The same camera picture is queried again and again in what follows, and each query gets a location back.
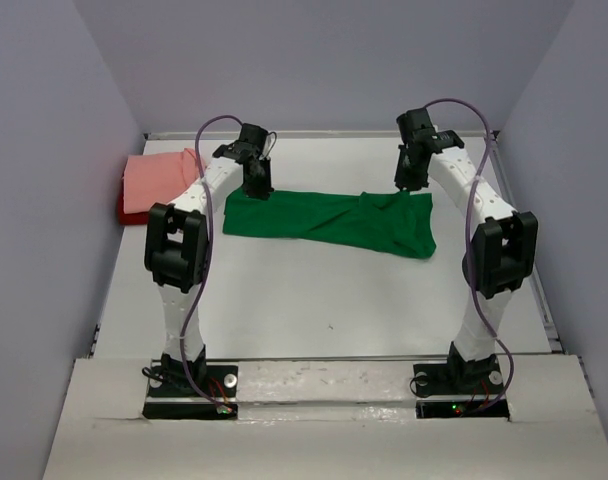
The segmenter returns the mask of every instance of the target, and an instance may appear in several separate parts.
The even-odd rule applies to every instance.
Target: pink cloth
[[[195,150],[130,155],[124,169],[124,213],[148,212],[169,203],[199,177]]]

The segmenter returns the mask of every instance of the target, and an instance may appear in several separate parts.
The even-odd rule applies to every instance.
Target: gray backdrop
[[[570,0],[75,0],[144,131],[220,113],[275,129],[390,129],[464,97],[500,128]],[[436,121],[479,129],[439,107]]]
[[[0,0],[0,480],[42,478],[140,138],[70,0]]]
[[[540,219],[553,318],[584,357],[608,436],[608,0],[573,7],[500,148],[519,206]]]

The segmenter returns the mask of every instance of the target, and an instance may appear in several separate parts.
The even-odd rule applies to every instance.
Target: green cloth
[[[236,190],[226,200],[224,233],[245,237],[304,238],[402,257],[429,258],[430,193],[410,195],[275,191],[269,200]]]

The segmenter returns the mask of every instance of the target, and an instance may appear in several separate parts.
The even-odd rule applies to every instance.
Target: folded green cloth
[[[430,193],[410,195],[275,191],[269,200],[236,190],[226,200],[224,233],[246,237],[304,238],[402,257],[429,258]]]

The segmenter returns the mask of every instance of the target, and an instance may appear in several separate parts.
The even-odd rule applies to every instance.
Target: gray wall
[[[220,113],[276,129],[395,129],[464,97],[500,128],[571,0],[75,0],[145,131]],[[458,108],[440,125],[480,129]]]
[[[70,0],[0,0],[0,480],[42,477],[140,138]]]
[[[573,7],[500,148],[518,205],[540,219],[544,289],[608,436],[608,0]]]

